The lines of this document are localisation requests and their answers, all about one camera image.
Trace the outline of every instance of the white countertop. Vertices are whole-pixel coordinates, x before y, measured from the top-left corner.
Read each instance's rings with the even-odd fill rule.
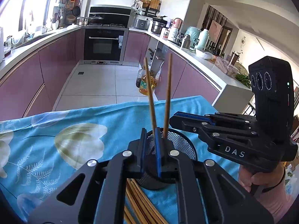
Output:
[[[22,59],[24,59],[27,55],[30,53],[34,52],[35,50],[39,49],[43,45],[51,42],[52,40],[55,40],[61,36],[64,36],[70,32],[76,31],[80,29],[74,28],[74,29],[57,29],[57,30],[52,30],[49,32],[44,33],[45,34],[51,34],[45,38],[42,38],[38,41],[35,41],[32,44],[14,49],[11,51],[11,54],[7,56],[2,62],[0,62],[0,79],[10,70],[12,69],[16,64],[18,64]]]
[[[238,80],[233,79],[227,76],[226,74],[224,74],[218,67],[214,66],[213,63],[209,62],[208,60],[197,57],[195,53],[192,53],[187,49],[184,48],[180,49],[180,47],[175,45],[174,43],[164,38],[160,38],[158,35],[153,34],[152,32],[149,32],[147,30],[130,28],[130,31],[148,34],[151,37],[162,42],[167,47],[171,48],[176,53],[178,53],[179,55],[181,55],[182,57],[190,61],[193,65],[195,65],[197,68],[203,71],[207,76],[209,76],[213,81],[215,81],[222,88],[224,88],[228,84],[231,86],[240,87],[251,91],[251,89],[249,89],[248,87],[240,83]]]

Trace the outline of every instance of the human hand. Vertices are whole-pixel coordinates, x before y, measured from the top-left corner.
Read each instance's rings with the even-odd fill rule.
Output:
[[[284,179],[284,167],[282,163],[271,173],[256,173],[252,175],[244,166],[239,167],[238,182],[248,192],[251,190],[251,185],[264,185],[265,188],[274,187],[266,193],[261,193],[257,200],[272,214],[274,222],[277,223],[288,211],[294,200],[290,195],[286,194]]]

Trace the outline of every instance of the silver screw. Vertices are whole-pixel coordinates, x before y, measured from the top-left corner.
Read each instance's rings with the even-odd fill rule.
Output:
[[[213,167],[215,165],[215,162],[211,159],[208,159],[206,160],[205,164],[208,166],[208,167]]]
[[[170,155],[171,155],[171,156],[178,156],[179,154],[180,154],[180,152],[177,151],[177,150],[171,150],[171,151],[170,151]]]
[[[124,151],[123,156],[131,156],[132,152],[131,151]]]
[[[97,164],[97,161],[96,160],[89,160],[88,162],[87,162],[87,166],[89,166],[89,167],[93,167],[93,166],[95,166]]]

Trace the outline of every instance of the kitchen sink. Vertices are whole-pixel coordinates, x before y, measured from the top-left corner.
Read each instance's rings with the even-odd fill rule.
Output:
[[[19,45],[18,47],[14,48],[14,49],[21,48],[21,47],[24,47],[26,45],[30,45],[30,44],[32,44],[32,43],[34,43],[34,42],[36,42],[36,41],[38,41],[40,39],[43,39],[43,38],[45,38],[45,37],[47,37],[49,35],[52,35],[52,34],[54,34],[54,33],[46,34],[46,35],[39,35],[39,36],[34,37],[33,39],[31,39],[31,40],[29,40],[29,41],[27,41],[27,42],[25,42],[25,43],[23,43],[21,45]]]

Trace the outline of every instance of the wooden cutting board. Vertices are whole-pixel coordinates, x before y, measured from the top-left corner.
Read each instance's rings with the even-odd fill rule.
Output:
[[[150,4],[149,4],[149,7],[159,10],[160,9],[160,4],[161,4],[160,0],[151,0]]]

